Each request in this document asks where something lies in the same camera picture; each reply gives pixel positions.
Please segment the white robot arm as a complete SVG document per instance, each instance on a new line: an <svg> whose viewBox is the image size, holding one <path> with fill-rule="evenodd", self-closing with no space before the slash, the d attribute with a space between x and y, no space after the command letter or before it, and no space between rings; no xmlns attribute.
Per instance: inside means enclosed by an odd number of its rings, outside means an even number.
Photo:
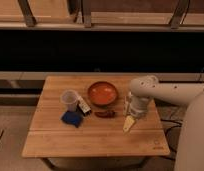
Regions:
<svg viewBox="0 0 204 171"><path fill-rule="evenodd" d="M155 98L185 108L174 171L204 171L204 83L160 83L154 75L134 78L125 100L128 132Z"/></svg>

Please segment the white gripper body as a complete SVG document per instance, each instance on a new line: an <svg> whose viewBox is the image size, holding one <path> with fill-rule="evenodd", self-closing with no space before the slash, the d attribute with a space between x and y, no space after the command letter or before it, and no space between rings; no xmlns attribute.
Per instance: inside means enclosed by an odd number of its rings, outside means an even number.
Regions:
<svg viewBox="0 0 204 171"><path fill-rule="evenodd" d="M137 97L134 95L129 96L129 113L136 119L144 117L148 112L148 104L150 98Z"/></svg>

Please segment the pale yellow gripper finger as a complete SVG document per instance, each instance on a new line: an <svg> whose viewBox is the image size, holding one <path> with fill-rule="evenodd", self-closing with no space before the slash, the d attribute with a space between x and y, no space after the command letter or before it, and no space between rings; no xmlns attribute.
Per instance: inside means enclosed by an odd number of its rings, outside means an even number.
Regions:
<svg viewBox="0 0 204 171"><path fill-rule="evenodd" d="M135 124L135 122L136 122L136 119L133 116L128 115L123 125L123 131L129 132L132 126Z"/></svg>

